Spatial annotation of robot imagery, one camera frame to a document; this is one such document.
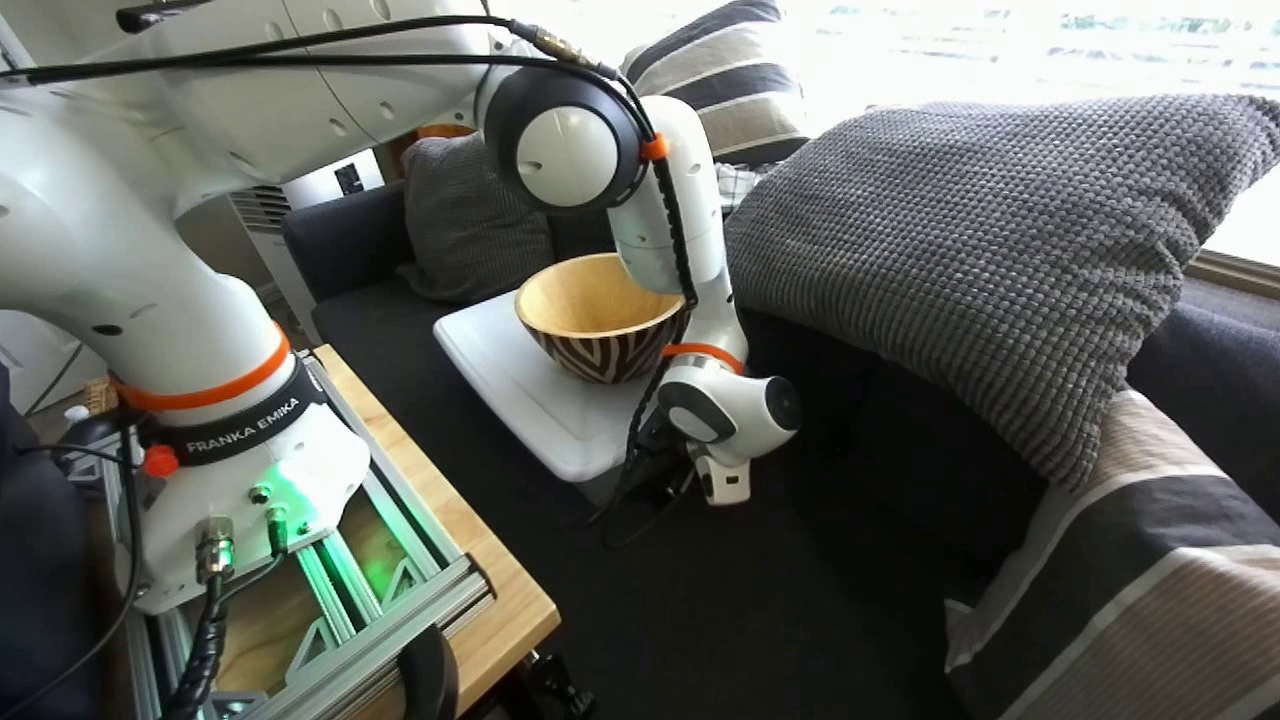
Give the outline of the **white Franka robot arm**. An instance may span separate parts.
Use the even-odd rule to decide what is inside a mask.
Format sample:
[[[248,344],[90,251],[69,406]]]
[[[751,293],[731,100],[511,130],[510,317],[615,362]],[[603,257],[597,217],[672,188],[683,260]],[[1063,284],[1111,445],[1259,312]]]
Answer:
[[[289,188],[461,113],[501,179],[544,211],[602,211],[642,289],[683,308],[660,421],[712,474],[795,434],[777,377],[745,367],[712,147],[552,31],[475,0],[149,0],[90,62],[0,85],[0,306],[85,340],[140,421],[160,497],[135,540],[135,609],[331,536],[371,449],[335,418],[261,293],[209,270],[179,219]]]

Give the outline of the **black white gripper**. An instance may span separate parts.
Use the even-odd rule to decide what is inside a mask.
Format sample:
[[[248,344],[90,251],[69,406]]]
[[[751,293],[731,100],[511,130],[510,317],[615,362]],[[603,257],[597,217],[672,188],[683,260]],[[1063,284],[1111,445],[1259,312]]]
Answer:
[[[700,445],[683,439],[670,423],[642,429],[630,439],[622,464],[622,499],[672,503],[681,497],[700,497],[712,509],[731,509],[751,499],[751,475],[745,464],[720,464]]]

